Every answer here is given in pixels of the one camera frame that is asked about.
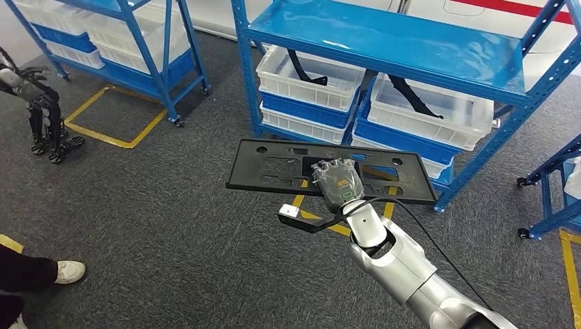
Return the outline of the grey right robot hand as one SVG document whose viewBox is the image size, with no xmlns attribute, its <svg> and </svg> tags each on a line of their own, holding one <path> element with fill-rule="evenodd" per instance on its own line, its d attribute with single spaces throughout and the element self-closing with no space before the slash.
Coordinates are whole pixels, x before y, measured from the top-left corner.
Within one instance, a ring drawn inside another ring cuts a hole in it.
<svg viewBox="0 0 581 329">
<path fill-rule="evenodd" d="M 313 183 L 319 187 L 332 214 L 364 197 L 364 187 L 352 159 L 320 160 L 311 165 Z"/>
</svg>

